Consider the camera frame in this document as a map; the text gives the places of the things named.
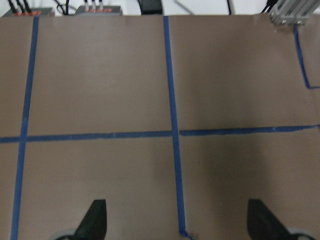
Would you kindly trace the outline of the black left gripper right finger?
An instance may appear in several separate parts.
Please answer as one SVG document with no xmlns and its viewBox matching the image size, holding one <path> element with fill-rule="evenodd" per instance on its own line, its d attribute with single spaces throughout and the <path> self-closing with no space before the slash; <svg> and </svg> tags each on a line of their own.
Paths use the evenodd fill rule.
<svg viewBox="0 0 320 240">
<path fill-rule="evenodd" d="M 297 240 L 260 199 L 249 199 L 247 231 L 252 240 Z"/>
</svg>

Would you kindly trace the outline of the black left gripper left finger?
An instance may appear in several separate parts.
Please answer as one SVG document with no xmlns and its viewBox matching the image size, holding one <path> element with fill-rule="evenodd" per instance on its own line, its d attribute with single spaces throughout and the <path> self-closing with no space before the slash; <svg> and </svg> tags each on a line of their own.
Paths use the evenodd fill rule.
<svg viewBox="0 0 320 240">
<path fill-rule="evenodd" d="M 104 240 L 107 234 L 107 205 L 96 199 L 74 233 L 75 240 Z"/>
</svg>

